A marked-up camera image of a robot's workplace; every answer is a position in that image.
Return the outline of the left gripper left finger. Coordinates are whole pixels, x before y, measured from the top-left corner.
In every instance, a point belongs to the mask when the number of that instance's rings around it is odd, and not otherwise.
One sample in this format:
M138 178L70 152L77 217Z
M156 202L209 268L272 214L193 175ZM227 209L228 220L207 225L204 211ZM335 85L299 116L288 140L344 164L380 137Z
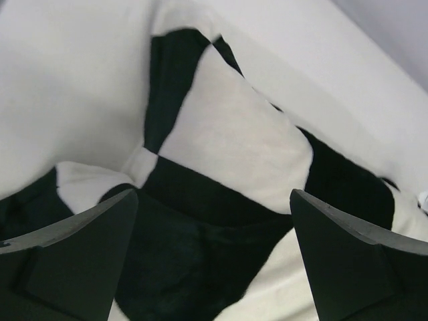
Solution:
M132 234L133 189L1 242L2 320L107 320Z

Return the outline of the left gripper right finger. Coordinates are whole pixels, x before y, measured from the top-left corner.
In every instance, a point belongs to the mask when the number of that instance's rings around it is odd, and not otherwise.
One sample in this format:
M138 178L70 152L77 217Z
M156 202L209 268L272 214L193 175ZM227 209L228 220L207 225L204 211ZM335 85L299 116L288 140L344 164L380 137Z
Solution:
M290 207L320 320L427 319L427 242L301 190Z

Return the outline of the black white checkered pillowcase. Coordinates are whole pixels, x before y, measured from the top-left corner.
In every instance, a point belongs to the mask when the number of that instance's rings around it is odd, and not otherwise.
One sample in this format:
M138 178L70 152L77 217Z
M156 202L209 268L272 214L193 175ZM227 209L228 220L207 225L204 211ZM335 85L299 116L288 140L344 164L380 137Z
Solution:
M135 191L109 315L320 320L292 219L294 189L427 242L417 201L261 97L219 34L156 30L149 80L139 112L69 115L70 137L83 140L92 160L52 163L1 197L2 242Z

